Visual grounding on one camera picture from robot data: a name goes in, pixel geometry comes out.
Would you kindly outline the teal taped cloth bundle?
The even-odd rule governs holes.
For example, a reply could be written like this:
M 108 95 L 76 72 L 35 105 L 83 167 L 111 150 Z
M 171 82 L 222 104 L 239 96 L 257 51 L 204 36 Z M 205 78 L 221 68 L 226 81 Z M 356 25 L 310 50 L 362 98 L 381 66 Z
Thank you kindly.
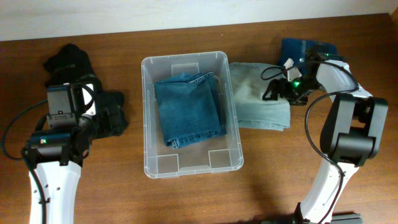
M 315 77 L 320 64 L 310 62 L 327 60 L 346 61 L 343 56 L 338 55 L 337 48 L 333 44 L 285 38 L 282 39 L 281 56 L 277 65 L 283 70 L 297 66 L 303 77 Z

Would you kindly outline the light blue jeans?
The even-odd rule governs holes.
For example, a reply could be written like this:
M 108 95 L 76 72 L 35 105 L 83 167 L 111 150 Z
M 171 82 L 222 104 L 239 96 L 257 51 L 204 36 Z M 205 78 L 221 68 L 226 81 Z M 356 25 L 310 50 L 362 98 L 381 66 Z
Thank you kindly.
M 278 70 L 266 63 L 233 62 L 229 64 L 233 99 L 240 128 L 283 131 L 290 128 L 290 105 L 281 97 L 264 101 L 270 81 Z

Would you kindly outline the dark blue jeans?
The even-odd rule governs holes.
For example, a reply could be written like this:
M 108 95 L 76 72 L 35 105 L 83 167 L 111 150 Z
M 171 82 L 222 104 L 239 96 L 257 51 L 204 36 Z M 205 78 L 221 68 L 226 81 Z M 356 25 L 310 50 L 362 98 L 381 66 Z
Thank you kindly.
M 164 144 L 179 149 L 224 136 L 214 73 L 181 73 L 154 83 Z

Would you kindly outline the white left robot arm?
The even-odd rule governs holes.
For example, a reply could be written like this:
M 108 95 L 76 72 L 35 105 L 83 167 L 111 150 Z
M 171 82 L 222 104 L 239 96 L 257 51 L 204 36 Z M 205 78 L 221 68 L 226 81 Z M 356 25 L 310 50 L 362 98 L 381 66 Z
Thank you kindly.
M 30 223 L 73 223 L 76 190 L 92 142 L 120 136 L 126 127 L 119 103 L 50 105 L 21 152 L 29 170 Z

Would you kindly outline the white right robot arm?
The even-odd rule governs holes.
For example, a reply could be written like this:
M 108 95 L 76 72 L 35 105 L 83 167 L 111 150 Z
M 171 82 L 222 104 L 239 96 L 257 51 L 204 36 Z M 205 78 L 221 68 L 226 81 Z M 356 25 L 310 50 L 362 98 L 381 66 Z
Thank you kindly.
M 307 196 L 297 204 L 287 223 L 362 223 L 358 213 L 335 215 L 333 210 L 346 184 L 379 150 L 387 117 L 388 102 L 366 91 L 352 75 L 346 59 L 329 44 L 282 45 L 278 73 L 262 100 L 288 100 L 290 105 L 306 105 L 316 90 L 325 94 L 309 104 L 305 113 L 306 136 L 310 112 L 321 100 L 332 106 L 323 125 L 320 144 L 309 140 L 322 163 Z

